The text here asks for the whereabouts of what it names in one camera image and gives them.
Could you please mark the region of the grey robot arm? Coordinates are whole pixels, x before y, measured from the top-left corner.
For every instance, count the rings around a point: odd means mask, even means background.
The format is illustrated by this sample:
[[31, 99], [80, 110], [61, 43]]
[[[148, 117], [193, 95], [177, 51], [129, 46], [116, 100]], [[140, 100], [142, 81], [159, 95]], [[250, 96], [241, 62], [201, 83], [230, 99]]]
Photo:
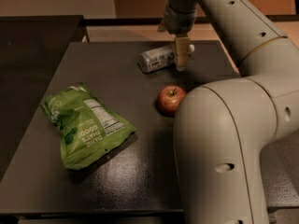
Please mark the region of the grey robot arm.
[[186, 224], [269, 224], [260, 153], [297, 131], [299, 49], [248, 0], [168, 0], [165, 29], [179, 68], [187, 33], [203, 9], [238, 78], [190, 91], [174, 119], [173, 141]]

